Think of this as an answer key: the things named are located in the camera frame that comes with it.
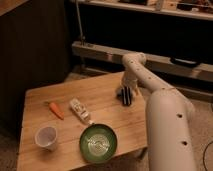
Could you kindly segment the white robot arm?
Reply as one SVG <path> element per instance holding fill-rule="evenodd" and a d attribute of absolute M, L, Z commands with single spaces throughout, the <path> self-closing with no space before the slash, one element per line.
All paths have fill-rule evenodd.
<path fill-rule="evenodd" d="M 188 127 L 194 105 L 145 67 L 144 53 L 127 53 L 122 63 L 121 85 L 137 91 L 140 82 L 151 93 L 145 107 L 149 171 L 197 171 Z"/>

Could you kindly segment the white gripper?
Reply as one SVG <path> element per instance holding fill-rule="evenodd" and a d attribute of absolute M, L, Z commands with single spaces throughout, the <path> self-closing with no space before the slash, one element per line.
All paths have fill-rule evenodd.
<path fill-rule="evenodd" d="M 127 76 L 124 76 L 122 78 L 122 86 L 129 87 L 135 95 L 138 94 L 138 85 L 137 80 L 133 78 L 128 78 Z"/>

